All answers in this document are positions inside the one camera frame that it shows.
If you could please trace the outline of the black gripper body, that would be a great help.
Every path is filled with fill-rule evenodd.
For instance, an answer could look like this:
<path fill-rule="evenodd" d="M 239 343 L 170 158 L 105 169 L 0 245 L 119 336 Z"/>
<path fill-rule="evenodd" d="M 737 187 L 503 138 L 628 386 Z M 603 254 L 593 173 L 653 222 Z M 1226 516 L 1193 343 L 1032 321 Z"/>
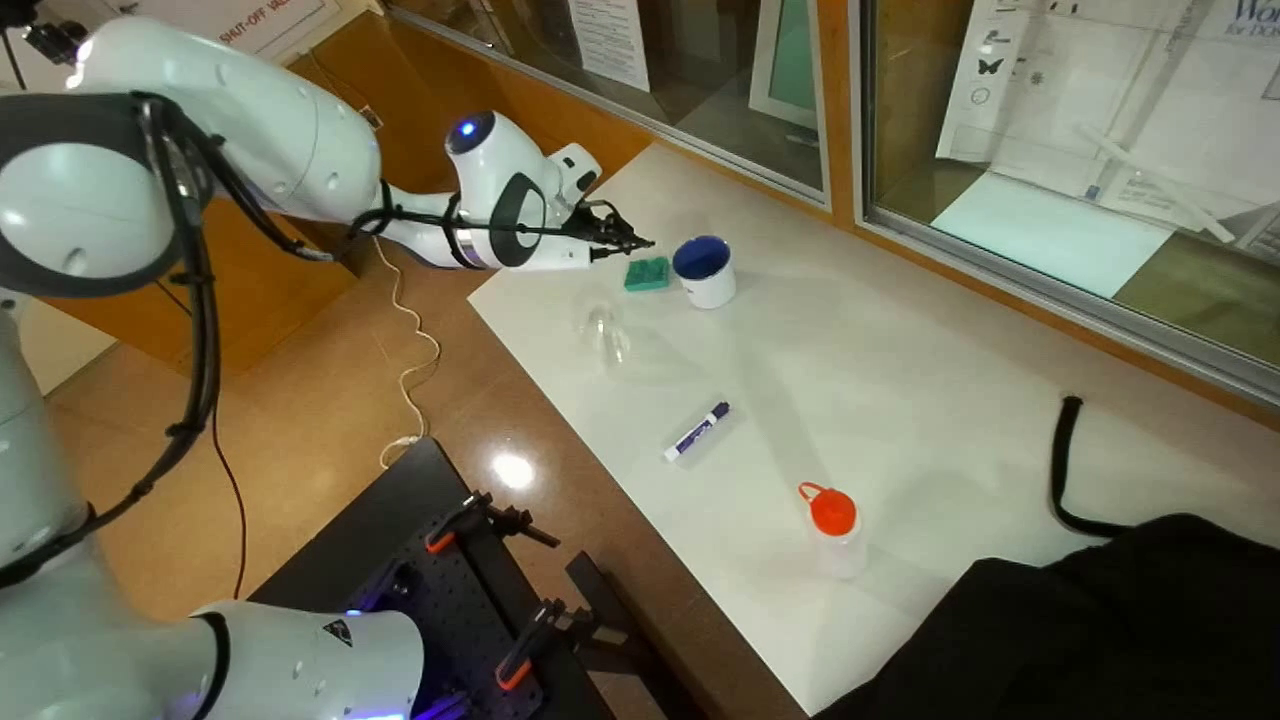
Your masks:
<path fill-rule="evenodd" d="M 637 231 L 633 222 L 614 213 L 613 198 L 582 198 L 569 222 L 569 236 L 582 240 L 596 259 L 603 254 L 633 254 L 637 252 Z"/>

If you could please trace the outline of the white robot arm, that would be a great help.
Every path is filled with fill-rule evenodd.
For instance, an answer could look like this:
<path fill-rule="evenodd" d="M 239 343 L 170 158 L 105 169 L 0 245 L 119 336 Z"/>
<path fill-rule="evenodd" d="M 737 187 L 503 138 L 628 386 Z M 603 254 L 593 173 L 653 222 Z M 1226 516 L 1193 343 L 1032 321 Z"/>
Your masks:
<path fill-rule="evenodd" d="M 404 192 L 372 122 L 311 78 L 159 22 L 114 17 L 77 47 L 60 92 L 0 98 L 2 297 L 187 289 L 191 391 L 155 455 L 177 469 L 220 399 L 216 271 L 203 207 L 232 194 L 282 218 L 391 240 L 427 267 L 586 267 L 644 240 L 596 194 L 580 145 L 536 146 L 500 111 L 442 137 L 455 183 Z M 2 720 L 411 720 L 427 640 L 404 611 L 212 604 L 185 623 L 122 606 L 93 534 L 119 518 L 68 479 L 20 350 L 0 359 L 0 710 Z"/>

